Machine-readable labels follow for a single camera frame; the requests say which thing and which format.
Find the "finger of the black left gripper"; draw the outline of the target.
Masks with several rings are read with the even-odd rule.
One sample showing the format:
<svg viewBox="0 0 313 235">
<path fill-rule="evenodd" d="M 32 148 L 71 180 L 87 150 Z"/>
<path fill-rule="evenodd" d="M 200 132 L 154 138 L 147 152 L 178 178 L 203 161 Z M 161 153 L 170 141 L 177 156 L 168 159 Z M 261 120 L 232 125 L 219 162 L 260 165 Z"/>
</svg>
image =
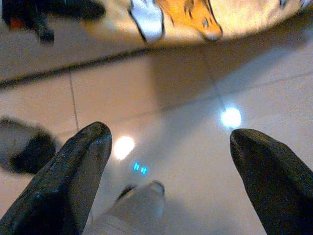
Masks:
<svg viewBox="0 0 313 235">
<path fill-rule="evenodd" d="M 54 32 L 47 26 L 47 23 L 36 22 L 34 29 L 41 45 L 52 46 L 54 44 Z"/>
<path fill-rule="evenodd" d="M 97 20 L 106 14 L 103 4 L 93 0 L 51 0 L 50 12 L 85 21 Z"/>
</svg>

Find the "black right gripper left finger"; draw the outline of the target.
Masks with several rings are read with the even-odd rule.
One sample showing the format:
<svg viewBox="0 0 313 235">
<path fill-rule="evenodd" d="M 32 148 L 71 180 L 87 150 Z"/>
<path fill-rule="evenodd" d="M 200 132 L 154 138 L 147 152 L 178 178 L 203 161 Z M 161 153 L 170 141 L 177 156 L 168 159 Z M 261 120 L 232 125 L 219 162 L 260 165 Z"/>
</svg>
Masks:
<svg viewBox="0 0 313 235">
<path fill-rule="evenodd" d="M 0 220 L 2 235 L 81 235 L 112 151 L 96 121 L 71 137 Z"/>
</svg>

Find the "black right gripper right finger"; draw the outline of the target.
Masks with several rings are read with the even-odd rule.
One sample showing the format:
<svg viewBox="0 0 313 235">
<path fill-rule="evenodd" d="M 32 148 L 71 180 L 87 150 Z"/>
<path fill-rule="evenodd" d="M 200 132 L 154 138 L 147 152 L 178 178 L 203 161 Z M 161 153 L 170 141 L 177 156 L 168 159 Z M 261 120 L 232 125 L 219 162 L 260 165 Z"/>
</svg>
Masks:
<svg viewBox="0 0 313 235">
<path fill-rule="evenodd" d="M 268 235 L 313 233 L 313 172 L 284 143 L 254 129 L 230 134 L 232 160 Z"/>
</svg>

